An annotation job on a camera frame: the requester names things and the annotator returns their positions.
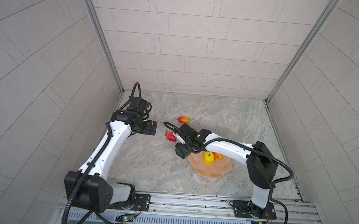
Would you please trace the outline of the yellow lemon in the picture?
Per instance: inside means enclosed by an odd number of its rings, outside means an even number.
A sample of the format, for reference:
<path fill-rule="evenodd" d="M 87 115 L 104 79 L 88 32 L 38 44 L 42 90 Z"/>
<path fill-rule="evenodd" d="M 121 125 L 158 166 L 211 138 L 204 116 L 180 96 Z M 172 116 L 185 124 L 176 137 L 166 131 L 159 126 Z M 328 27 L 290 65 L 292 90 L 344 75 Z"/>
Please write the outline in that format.
<path fill-rule="evenodd" d="M 213 165 L 215 163 L 214 153 L 213 152 L 205 152 L 203 154 L 203 162 L 209 166 Z"/>

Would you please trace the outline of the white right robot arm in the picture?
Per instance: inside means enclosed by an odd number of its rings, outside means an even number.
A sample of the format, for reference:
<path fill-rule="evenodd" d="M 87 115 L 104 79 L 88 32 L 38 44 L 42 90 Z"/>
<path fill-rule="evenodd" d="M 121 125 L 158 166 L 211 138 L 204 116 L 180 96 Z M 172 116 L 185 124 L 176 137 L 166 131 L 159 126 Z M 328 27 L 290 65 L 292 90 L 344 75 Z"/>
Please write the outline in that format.
<path fill-rule="evenodd" d="M 173 129 L 178 143 L 176 154 L 185 159 L 193 153 L 202 151 L 215 152 L 227 156 L 245 165 L 251 183 L 253 183 L 252 197 L 247 211 L 255 218 L 267 217 L 267 208 L 273 194 L 273 179 L 278 164 L 273 160 L 266 145 L 260 141 L 255 144 L 244 144 L 223 138 L 209 130 L 196 131 L 187 124 Z"/>

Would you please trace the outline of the red yellow mango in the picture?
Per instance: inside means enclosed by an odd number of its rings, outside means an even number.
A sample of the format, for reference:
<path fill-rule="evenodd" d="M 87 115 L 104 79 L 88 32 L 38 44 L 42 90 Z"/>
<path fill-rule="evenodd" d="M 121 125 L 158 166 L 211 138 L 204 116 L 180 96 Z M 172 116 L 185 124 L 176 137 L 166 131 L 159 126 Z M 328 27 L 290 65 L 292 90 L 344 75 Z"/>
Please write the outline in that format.
<path fill-rule="evenodd" d="M 178 118 L 178 121 L 180 122 L 180 123 L 183 123 L 183 124 L 188 124 L 188 123 L 190 123 L 190 119 L 188 118 L 188 117 L 179 117 Z"/>
<path fill-rule="evenodd" d="M 222 159 L 223 159 L 223 155 L 222 155 L 222 154 L 213 152 L 213 155 L 214 155 L 214 158 L 217 159 L 217 160 L 222 160 Z"/>

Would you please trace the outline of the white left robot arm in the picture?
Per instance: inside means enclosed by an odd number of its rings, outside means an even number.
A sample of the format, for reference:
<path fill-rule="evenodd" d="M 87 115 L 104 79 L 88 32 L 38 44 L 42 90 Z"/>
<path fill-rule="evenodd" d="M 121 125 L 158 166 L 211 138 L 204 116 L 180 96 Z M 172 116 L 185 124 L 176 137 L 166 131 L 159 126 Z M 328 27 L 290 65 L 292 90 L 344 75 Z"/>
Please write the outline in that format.
<path fill-rule="evenodd" d="M 149 119 L 152 106 L 146 100 L 131 96 L 106 123 L 107 133 L 78 171 L 69 171 L 64 179 L 71 206 L 97 213 L 114 204 L 130 208 L 135 202 L 135 186 L 109 184 L 107 177 L 121 146 L 132 134 L 155 135 L 157 123 Z"/>

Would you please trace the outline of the red strawberry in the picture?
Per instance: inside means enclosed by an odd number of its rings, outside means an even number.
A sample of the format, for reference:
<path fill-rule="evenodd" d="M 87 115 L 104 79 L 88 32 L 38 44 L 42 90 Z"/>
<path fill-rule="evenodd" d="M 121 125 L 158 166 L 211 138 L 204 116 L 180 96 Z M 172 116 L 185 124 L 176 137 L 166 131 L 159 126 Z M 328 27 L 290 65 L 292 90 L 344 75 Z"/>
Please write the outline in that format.
<path fill-rule="evenodd" d="M 166 134 L 165 134 L 165 138 L 168 141 L 171 141 L 171 142 L 176 142 L 177 141 L 176 136 L 174 135 L 174 133 L 172 131 L 167 131 Z"/>

